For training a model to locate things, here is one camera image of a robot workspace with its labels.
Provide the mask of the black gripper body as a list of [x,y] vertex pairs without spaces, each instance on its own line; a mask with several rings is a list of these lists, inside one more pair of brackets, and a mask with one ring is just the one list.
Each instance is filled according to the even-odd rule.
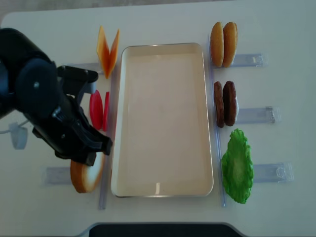
[[62,159],[81,160],[82,155],[95,152],[87,146],[85,133],[91,125],[76,99],[63,95],[49,114],[31,113],[33,133],[44,140]]

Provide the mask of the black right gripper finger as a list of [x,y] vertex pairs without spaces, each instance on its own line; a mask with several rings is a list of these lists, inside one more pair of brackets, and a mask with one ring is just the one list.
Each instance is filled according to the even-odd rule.
[[101,134],[93,126],[90,126],[85,133],[86,144],[96,152],[103,152],[110,155],[113,142],[110,137]]

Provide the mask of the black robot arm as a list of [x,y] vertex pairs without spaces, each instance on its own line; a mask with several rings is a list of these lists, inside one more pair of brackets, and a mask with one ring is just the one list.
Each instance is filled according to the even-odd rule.
[[92,166],[96,153],[109,155],[112,140],[89,124],[83,95],[98,73],[57,67],[20,31],[0,31],[0,115],[18,110],[33,124],[33,134],[62,159]]

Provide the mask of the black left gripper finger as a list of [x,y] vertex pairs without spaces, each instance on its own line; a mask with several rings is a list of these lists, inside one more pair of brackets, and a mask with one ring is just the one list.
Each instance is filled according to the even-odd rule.
[[93,166],[96,159],[96,153],[90,152],[82,155],[81,163],[87,166]]

